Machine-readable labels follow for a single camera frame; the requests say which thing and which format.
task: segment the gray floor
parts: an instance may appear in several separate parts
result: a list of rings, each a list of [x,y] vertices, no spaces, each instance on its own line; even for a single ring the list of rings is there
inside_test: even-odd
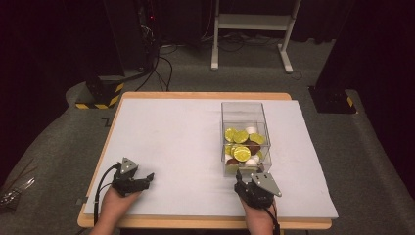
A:
[[[365,115],[358,94],[348,90],[358,114],[318,114],[307,91],[314,85],[333,43],[291,42],[288,53],[295,72],[286,74],[275,44],[244,46],[219,52],[219,70],[210,70],[210,50],[191,47],[161,49],[173,65],[171,91],[288,92],[299,100],[311,140],[322,165],[339,218],[329,230],[309,234],[415,234],[415,205],[398,178]],[[235,44],[221,43],[227,50]],[[160,61],[158,72],[168,78],[169,66]],[[144,78],[125,83],[123,92],[135,90]],[[0,214],[0,234],[76,234],[80,227],[78,199],[89,187],[115,109],[78,110],[74,102],[82,89],[67,93],[69,108],[52,122],[27,149],[10,174],[12,180],[27,169],[35,176],[13,213]],[[160,91],[154,75],[141,89]],[[194,231],[196,234],[226,234]],[[138,234],[188,234],[188,231],[141,231]],[[305,231],[287,231],[288,235]]]

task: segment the black stand base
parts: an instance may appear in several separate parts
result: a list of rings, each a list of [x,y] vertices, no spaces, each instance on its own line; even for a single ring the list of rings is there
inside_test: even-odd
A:
[[[75,104],[82,110],[86,109],[110,109],[118,101],[124,83],[103,83],[99,91],[91,92],[91,89],[85,85],[78,96]]]
[[[356,114],[357,110],[344,91],[334,92],[329,89],[308,87],[318,113],[325,114]]]

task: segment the human hand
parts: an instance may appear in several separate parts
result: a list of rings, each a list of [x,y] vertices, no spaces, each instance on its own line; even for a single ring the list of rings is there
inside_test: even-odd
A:
[[[245,210],[245,222],[251,235],[272,235],[274,223],[269,214],[265,210],[251,208],[243,199],[240,198],[240,200]],[[277,212],[272,205],[268,210],[276,216]]]
[[[110,186],[101,205],[100,217],[90,234],[112,234],[116,224],[127,213],[140,194],[141,191],[122,197],[115,188]]]

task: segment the clear plastic box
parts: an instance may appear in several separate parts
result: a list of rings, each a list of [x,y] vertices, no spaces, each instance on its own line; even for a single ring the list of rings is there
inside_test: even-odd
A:
[[[271,166],[268,128],[260,102],[223,102],[221,160],[224,176],[267,172]]]

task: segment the white metal stand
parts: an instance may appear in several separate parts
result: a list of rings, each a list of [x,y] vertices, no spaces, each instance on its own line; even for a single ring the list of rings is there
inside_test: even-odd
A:
[[[220,14],[219,0],[216,0],[215,20],[214,20],[214,36],[213,48],[211,53],[211,69],[217,71],[219,69],[219,50],[217,47],[217,39],[220,28],[234,29],[258,29],[258,30],[277,30],[286,31],[284,42],[278,44],[278,51],[287,73],[293,72],[290,60],[287,55],[287,46],[296,22],[297,12],[299,11],[301,0],[295,0],[292,13],[288,16],[269,16],[269,15],[243,15],[243,14]]]

